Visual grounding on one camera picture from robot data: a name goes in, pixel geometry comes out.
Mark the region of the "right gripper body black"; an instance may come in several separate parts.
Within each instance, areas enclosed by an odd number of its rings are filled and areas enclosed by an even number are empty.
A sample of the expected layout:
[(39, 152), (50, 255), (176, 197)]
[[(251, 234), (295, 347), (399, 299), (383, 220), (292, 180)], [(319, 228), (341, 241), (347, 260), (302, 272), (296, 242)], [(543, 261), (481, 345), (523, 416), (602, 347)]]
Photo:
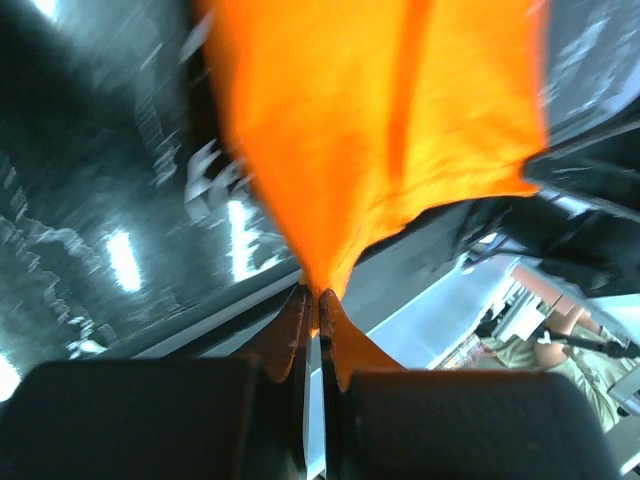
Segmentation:
[(457, 252), (497, 232), (522, 246), (543, 273), (587, 298), (639, 291), (639, 115), (611, 120), (528, 158), (523, 179), (586, 203), (570, 214), (541, 196), (503, 196), (471, 207)]

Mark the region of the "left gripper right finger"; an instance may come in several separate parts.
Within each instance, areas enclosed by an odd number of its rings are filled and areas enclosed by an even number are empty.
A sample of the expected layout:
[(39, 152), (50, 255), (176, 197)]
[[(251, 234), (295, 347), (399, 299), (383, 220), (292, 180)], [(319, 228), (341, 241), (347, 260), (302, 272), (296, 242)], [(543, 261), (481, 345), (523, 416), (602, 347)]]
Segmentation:
[(362, 479), (365, 454), (358, 445), (356, 410), (349, 388), (354, 374), (404, 368), (348, 317), (340, 298), (324, 291), (318, 303), (324, 396), (325, 458), (329, 479)]

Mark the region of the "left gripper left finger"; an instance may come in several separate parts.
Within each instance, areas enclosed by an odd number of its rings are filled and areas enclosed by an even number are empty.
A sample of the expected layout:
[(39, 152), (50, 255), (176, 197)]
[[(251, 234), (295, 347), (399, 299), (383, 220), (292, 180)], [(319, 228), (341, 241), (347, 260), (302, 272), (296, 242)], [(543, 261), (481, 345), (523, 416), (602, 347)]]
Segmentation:
[(251, 341), (266, 374), (283, 391), (286, 446), (298, 479), (307, 477), (312, 306), (309, 288), (296, 285), (280, 312)]

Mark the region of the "orange t shirt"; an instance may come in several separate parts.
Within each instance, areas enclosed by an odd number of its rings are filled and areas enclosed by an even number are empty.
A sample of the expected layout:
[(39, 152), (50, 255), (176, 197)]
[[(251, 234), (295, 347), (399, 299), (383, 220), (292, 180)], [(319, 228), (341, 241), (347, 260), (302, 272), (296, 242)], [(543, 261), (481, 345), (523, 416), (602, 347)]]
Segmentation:
[(423, 211), (530, 196), (544, 1), (197, 1), (224, 144), (315, 293)]

